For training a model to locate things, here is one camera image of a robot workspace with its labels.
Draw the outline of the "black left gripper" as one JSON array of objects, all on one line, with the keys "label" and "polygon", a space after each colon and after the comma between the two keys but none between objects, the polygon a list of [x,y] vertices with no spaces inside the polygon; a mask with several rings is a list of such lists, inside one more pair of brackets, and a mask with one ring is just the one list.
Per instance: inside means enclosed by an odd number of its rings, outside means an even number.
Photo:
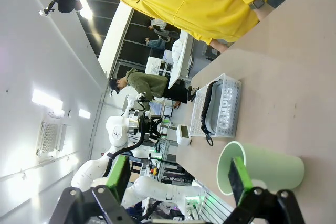
[{"label": "black left gripper", "polygon": [[162,117],[152,116],[150,118],[146,116],[140,116],[138,122],[138,132],[140,132],[140,140],[145,139],[145,135],[149,134],[149,139],[159,140],[163,137],[166,137],[166,133],[160,133],[157,130],[157,127],[162,123]]}]

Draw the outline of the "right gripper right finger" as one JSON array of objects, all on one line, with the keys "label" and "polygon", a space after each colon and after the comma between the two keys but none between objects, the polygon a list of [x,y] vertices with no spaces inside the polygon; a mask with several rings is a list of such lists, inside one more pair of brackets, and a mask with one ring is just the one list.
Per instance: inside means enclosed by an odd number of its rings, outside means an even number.
[{"label": "right gripper right finger", "polygon": [[241,157],[230,162],[228,179],[233,190],[236,208],[224,223],[305,223],[293,191],[282,189],[275,194],[254,186]]}]

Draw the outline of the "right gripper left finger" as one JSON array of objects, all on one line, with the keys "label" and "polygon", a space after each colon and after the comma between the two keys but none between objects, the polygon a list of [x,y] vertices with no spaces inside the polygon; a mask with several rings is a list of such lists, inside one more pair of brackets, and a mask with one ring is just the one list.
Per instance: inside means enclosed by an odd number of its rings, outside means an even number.
[{"label": "right gripper left finger", "polygon": [[119,157],[106,182],[83,191],[78,187],[63,190],[50,223],[89,223],[102,216],[105,223],[135,223],[121,206],[130,172],[129,157]]}]

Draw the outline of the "person's right hand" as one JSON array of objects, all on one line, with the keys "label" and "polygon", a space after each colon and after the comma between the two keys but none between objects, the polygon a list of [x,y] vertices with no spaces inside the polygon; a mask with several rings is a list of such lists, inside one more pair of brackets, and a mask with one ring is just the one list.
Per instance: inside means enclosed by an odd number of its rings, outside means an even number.
[{"label": "person's right hand", "polygon": [[216,39],[212,39],[211,42],[209,43],[209,45],[216,49],[217,51],[219,51],[221,54],[226,51],[228,49],[228,46],[225,45],[224,43],[216,40]]}]

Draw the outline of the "person's left hand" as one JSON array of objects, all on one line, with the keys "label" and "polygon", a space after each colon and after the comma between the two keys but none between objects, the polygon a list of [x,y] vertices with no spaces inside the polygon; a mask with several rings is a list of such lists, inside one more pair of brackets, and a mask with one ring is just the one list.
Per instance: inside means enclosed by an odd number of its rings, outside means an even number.
[{"label": "person's left hand", "polygon": [[265,3],[261,8],[254,9],[259,21],[262,21],[265,17],[267,17],[274,8],[269,4]]}]

